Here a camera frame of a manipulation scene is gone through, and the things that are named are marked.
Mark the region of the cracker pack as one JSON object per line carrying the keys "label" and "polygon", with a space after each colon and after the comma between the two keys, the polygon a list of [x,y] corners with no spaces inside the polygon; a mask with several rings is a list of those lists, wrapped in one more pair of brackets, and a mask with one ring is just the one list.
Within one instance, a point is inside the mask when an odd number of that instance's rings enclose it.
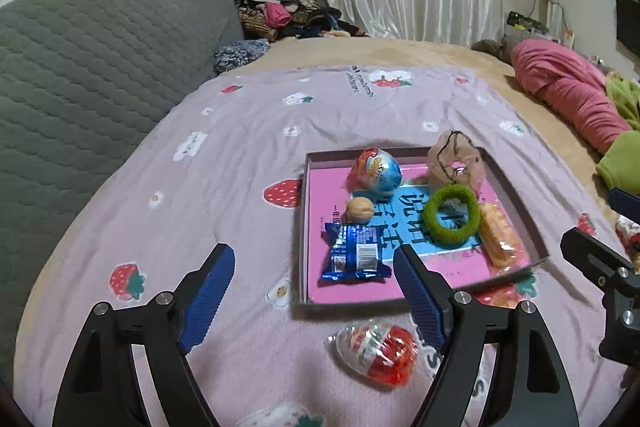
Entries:
{"label": "cracker pack", "polygon": [[491,288],[489,291],[477,291],[474,297],[483,305],[506,309],[514,309],[522,300],[515,284]]}
{"label": "cracker pack", "polygon": [[477,233],[491,265],[496,270],[508,271],[527,260],[524,244],[501,206],[495,202],[483,202],[478,209],[480,224]]}

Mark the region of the red toy egg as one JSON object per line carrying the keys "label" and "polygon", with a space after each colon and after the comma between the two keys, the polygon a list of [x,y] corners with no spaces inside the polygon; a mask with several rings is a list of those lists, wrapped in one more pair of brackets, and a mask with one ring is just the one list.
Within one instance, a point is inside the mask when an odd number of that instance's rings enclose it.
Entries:
{"label": "red toy egg", "polygon": [[330,343],[352,373],[384,387],[407,386],[418,361],[414,336],[408,329],[384,321],[346,325]]}

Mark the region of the beige sheer scrunchie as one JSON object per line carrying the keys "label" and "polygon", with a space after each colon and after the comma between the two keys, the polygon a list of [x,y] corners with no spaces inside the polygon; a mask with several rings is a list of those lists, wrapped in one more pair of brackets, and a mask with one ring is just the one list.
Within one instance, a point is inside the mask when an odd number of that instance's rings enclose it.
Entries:
{"label": "beige sheer scrunchie", "polygon": [[426,179],[431,190],[457,184],[480,194],[486,180],[486,169],[480,150],[461,131],[446,131],[439,135],[426,156]]}

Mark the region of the blue snack packet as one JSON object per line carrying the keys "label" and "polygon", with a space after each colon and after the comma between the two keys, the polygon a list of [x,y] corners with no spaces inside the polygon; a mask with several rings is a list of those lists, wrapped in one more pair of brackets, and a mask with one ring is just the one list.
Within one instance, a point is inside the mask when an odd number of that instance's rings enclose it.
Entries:
{"label": "blue snack packet", "polygon": [[320,280],[352,283],[390,279],[392,269],[382,257],[383,231],[381,225],[326,223],[323,237],[329,252]]}

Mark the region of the blue toy egg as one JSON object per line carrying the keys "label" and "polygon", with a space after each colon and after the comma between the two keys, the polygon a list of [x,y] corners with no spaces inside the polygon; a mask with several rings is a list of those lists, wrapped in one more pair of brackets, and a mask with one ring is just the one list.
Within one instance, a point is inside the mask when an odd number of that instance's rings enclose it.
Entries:
{"label": "blue toy egg", "polygon": [[366,190],[375,194],[392,194],[402,182],[398,161],[386,150],[373,147],[356,158],[347,177],[349,190]]}

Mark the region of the walnut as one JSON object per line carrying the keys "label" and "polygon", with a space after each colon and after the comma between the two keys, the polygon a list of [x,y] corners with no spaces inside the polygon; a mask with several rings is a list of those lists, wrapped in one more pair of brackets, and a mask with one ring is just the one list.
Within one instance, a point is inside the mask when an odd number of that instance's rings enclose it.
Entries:
{"label": "walnut", "polygon": [[365,225],[374,215],[375,208],[371,199],[363,196],[357,196],[346,204],[345,219],[349,223],[356,225]]}

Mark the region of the green garment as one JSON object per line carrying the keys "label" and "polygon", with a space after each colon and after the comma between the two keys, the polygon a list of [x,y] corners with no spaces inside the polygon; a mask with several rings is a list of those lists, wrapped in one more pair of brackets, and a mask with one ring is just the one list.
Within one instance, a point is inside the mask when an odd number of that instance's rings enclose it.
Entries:
{"label": "green garment", "polygon": [[612,191],[620,188],[639,194],[639,83],[616,72],[606,76],[606,95],[629,129],[622,132],[596,166],[598,175]]}

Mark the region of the pink quilt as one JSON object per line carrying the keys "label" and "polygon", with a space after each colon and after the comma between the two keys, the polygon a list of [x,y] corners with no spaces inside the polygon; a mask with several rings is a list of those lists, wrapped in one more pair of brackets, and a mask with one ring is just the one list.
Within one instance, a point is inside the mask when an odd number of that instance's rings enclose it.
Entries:
{"label": "pink quilt", "polygon": [[549,40],[527,39],[511,52],[515,79],[571,124],[600,154],[631,125],[605,91],[605,75],[578,53]]}

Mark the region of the pink blue book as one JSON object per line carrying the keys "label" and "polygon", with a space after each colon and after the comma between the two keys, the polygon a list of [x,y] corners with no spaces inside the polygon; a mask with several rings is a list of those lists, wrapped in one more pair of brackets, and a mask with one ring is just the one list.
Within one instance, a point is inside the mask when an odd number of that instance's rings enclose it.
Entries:
{"label": "pink blue book", "polygon": [[311,161],[305,172],[303,250],[300,253],[300,292],[308,305],[368,305],[401,298],[401,290],[393,277],[380,281],[335,283],[320,280],[328,257],[329,246],[323,237],[324,225],[342,219],[346,202],[364,196],[374,202],[372,225],[381,225],[383,262],[393,264],[396,247],[407,243],[413,247],[428,269],[442,274],[453,288],[489,291],[511,284],[529,267],[529,258],[508,271],[496,270],[476,235],[457,248],[446,248],[432,242],[423,230],[422,209],[430,191],[420,178],[426,168],[410,159],[402,166],[405,183],[390,196],[368,192],[349,192],[346,188],[350,162]]}

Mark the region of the black television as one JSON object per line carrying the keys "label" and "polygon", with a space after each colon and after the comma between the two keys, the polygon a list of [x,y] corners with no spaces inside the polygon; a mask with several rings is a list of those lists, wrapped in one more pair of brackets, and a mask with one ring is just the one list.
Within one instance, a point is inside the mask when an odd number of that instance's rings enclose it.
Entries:
{"label": "black television", "polygon": [[616,39],[634,55],[640,54],[640,3],[616,0]]}

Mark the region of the dark shallow box tray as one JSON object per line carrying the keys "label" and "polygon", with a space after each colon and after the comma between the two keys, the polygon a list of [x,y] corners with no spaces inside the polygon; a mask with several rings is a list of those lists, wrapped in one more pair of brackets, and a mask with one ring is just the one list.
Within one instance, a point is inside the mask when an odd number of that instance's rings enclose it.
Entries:
{"label": "dark shallow box tray", "polygon": [[[413,247],[428,269],[442,273],[453,288],[483,295],[495,305],[511,306],[518,300],[538,295],[534,269],[549,256],[541,234],[520,194],[487,152],[480,154],[486,176],[478,199],[500,207],[522,249],[506,268],[494,267],[480,236],[470,237],[457,248],[433,243],[424,229],[423,206],[430,196],[426,183],[426,150],[419,147],[395,148],[392,156],[402,171],[401,186],[390,196],[371,194],[374,204],[372,225],[384,230],[381,259],[393,262],[396,247]],[[349,199],[358,195],[349,190],[348,175],[358,154],[354,150],[310,153],[306,157],[300,196],[299,301],[315,307],[363,307],[391,303],[401,297],[394,279],[355,284],[322,280],[328,264],[330,246],[324,237],[328,222],[340,221]]]}

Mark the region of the purple strawberry blanket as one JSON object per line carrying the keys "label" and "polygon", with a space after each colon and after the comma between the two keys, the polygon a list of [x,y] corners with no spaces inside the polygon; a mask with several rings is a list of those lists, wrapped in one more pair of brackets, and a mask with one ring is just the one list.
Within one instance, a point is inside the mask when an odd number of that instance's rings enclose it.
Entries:
{"label": "purple strawberry blanket", "polygon": [[523,296],[540,308],[572,385],[582,425],[605,419],[623,367],[602,359],[600,296],[562,257],[562,234],[588,216],[617,245],[598,205],[544,141],[541,125],[487,80],[453,67],[349,68],[222,76],[189,95],[141,143],[67,230],[23,317],[14,395],[38,426],[56,396],[92,306],[127,308],[111,275],[142,273],[142,301],[177,286],[219,243],[234,279],[208,335],[189,357],[226,426],[405,426],[431,384],[423,350],[407,387],[385,392],[340,369],[326,349],[336,317],[295,308],[302,214],[288,198],[311,152],[429,146],[459,130],[488,150],[541,231],[549,257]]}

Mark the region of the grey quilted headboard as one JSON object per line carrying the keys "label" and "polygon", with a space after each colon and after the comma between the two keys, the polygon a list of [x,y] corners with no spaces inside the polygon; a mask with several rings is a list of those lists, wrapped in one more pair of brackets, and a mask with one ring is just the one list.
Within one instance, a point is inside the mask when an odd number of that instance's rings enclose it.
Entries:
{"label": "grey quilted headboard", "polygon": [[15,0],[1,10],[1,376],[50,254],[102,183],[242,36],[234,0]]}

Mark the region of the blue floral pillow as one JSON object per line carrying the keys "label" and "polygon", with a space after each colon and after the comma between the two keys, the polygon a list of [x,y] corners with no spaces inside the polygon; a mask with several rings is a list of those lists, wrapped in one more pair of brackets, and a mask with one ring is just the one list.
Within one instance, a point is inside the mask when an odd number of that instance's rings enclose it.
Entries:
{"label": "blue floral pillow", "polygon": [[267,39],[240,40],[223,46],[214,55],[214,72],[221,75],[246,66],[261,58],[270,48]]}

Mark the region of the pile of clothes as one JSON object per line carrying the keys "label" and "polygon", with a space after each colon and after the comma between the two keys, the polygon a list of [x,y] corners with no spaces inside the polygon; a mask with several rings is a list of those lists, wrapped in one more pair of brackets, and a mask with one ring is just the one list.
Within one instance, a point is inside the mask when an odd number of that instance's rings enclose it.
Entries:
{"label": "pile of clothes", "polygon": [[324,0],[234,0],[245,38],[269,43],[288,38],[367,37]]}

